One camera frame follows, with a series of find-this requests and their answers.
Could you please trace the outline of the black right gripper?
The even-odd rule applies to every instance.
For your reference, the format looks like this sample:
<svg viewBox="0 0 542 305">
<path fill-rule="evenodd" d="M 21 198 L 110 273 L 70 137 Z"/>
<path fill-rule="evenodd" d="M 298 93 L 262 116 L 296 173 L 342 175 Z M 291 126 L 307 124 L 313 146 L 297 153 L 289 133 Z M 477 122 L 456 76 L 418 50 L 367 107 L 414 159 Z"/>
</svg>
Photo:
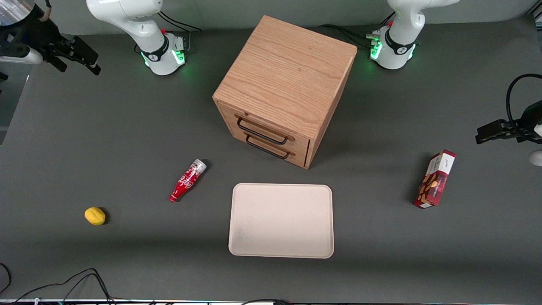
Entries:
<svg viewBox="0 0 542 305">
<path fill-rule="evenodd" d="M 1 26 L 1 56 L 25 58 L 34 50 L 47 58 L 48 63 L 60 72 L 67 65 L 62 57 L 83 64 L 94 75 L 99 75 L 98 54 L 83 39 L 66 39 L 60 34 L 58 26 L 51 20 L 40 21 L 39 16 L 27 16 L 11 25 Z"/>
</svg>

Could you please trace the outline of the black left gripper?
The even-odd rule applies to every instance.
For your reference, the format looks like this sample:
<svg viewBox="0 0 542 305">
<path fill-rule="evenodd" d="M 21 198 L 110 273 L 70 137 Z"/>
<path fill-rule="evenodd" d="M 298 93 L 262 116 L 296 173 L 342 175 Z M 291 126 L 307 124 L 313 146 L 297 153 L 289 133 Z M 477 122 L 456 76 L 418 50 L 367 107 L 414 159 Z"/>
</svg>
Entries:
<svg viewBox="0 0 542 305">
<path fill-rule="evenodd" d="M 540 100 L 528 106 L 517 120 L 517 127 L 521 130 L 521 134 L 515 131 L 511 122 L 498 119 L 477 129 L 476 144 L 484 144 L 497 139 L 514 138 L 516 138 L 517 143 L 523 141 L 541 143 L 541 135 L 535 130 L 537 125 L 541 125 L 541 122 L 542 101 Z"/>
</svg>

